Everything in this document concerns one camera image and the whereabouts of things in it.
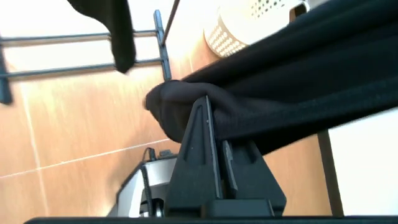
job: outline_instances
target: floor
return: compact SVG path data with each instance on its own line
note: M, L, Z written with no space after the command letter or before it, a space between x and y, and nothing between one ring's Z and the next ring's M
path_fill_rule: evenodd
M146 5L134 0L130 5L133 26L141 30L153 28L155 8L166 25L172 1ZM167 41L175 79L219 60L203 39L206 6L204 1L180 3ZM1 0L0 17L12 21L0 19L3 37L106 32L65 0ZM138 59L159 56L155 38L137 38L136 45ZM10 72L113 59L108 41L14 47L4 54ZM8 224L44 216L105 216L146 147L178 151L179 144L167 139L142 107L146 93L162 81L158 65L133 68L128 75L11 80L14 103L0 105L0 220ZM285 215L331 214L316 136L265 160L287 196Z

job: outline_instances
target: perforated basket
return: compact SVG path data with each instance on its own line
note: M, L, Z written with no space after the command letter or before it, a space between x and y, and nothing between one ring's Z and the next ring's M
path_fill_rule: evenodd
M227 57L289 23L291 9L307 0L221 0L204 28L205 40L220 57Z

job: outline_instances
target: drying rack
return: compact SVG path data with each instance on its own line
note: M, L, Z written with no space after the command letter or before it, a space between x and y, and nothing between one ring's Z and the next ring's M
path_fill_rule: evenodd
M165 81L171 80L172 74L170 71L169 56L167 54L166 39L173 23L175 13L178 8L180 0L175 0L170 13L169 21L166 30L163 29L162 18L160 11L154 12L154 30L139 30L134 31L134 37L148 37L156 36L159 46L159 58L150 58L146 60L136 60L135 65L152 65L154 63L161 63L163 69L163 78ZM65 67L65 68L51 68L43 70L31 70L26 72L12 72L8 73L6 69L5 58L3 56L3 47L22 47L28 45L45 45L45 44L63 44L73 42L87 42L95 40L109 40L110 33L97 33L97 34L77 34L77 35L54 35L54 36L41 36L41 37L0 37L0 103L10 105L12 103L12 94L9 86L9 78L14 77L33 77L37 75L70 75L76 72L94 72L98 70L113 70L114 63L103 63L96 65L85 65L79 67Z

